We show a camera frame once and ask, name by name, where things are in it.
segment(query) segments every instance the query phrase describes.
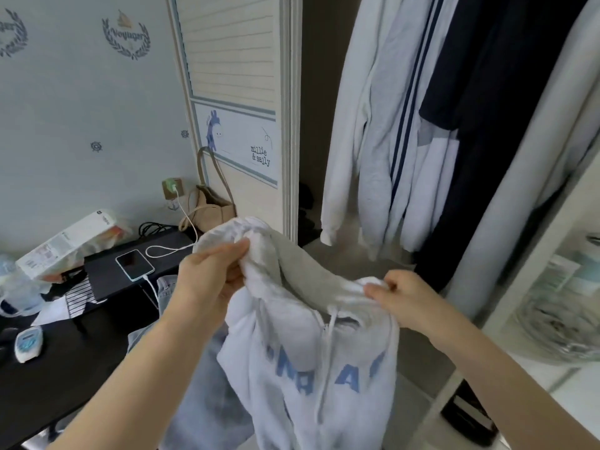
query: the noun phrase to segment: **blue denim jeans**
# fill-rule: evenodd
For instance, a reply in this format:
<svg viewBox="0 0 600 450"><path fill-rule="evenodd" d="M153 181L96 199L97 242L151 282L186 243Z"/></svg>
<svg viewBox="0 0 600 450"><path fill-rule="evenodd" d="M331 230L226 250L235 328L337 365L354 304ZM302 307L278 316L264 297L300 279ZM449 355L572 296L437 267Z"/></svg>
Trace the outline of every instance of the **blue denim jeans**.
<svg viewBox="0 0 600 450"><path fill-rule="evenodd" d="M158 310L162 315L175 289L177 276L159 278L157 283ZM152 325L129 334L128 352ZM227 334L227 326L223 325L206 344L160 450L235 450L254 434L252 417L239 402L217 362Z"/></svg>

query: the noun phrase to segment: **black garment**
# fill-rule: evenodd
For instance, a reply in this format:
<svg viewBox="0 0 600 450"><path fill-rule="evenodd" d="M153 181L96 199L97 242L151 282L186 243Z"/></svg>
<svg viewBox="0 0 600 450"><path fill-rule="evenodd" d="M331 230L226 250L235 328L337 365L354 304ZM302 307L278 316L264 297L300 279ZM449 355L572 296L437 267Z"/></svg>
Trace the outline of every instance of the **black garment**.
<svg viewBox="0 0 600 450"><path fill-rule="evenodd" d="M416 272L437 291L454 275L586 2L458 1L419 111L458 129L460 140L442 216L416 256Z"/></svg>

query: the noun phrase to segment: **wall socket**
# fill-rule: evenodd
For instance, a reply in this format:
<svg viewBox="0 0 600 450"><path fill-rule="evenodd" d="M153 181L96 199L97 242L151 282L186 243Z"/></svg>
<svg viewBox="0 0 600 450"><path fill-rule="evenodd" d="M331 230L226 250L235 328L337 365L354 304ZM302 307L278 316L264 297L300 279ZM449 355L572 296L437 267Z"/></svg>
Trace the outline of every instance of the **wall socket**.
<svg viewBox="0 0 600 450"><path fill-rule="evenodd" d="M164 194L164 198L167 200L173 200L177 198L177 193L179 196L184 195L184 185L181 181L181 178L167 178L162 181L162 193Z"/></svg>

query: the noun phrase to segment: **drawstring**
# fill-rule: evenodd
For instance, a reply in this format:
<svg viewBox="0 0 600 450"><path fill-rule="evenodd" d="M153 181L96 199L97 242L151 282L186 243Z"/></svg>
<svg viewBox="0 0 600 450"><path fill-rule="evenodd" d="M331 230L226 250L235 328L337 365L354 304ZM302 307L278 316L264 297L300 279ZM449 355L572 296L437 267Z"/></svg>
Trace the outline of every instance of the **drawstring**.
<svg viewBox="0 0 600 450"><path fill-rule="evenodd" d="M317 406L314 411L314 420L317 424L323 423L321 418L321 409L323 408L323 402L325 401L325 391L329 382L329 371L331 370L331 352L334 345L334 325L337 319L338 308L334 308L334 312L331 314L329 319L329 325L327 326L327 334L324 341L323 351L323 382L319 386L319 394L317 395Z"/></svg>

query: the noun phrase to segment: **person's left hand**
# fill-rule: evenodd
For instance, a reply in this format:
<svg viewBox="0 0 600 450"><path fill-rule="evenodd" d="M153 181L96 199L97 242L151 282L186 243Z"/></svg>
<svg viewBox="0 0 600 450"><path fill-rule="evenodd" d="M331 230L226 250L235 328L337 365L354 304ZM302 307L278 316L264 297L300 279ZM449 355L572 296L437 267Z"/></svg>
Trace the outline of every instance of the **person's left hand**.
<svg viewBox="0 0 600 450"><path fill-rule="evenodd" d="M193 320L212 335L225 321L231 296L244 286L238 260L250 246L244 238L184 258L165 314Z"/></svg>

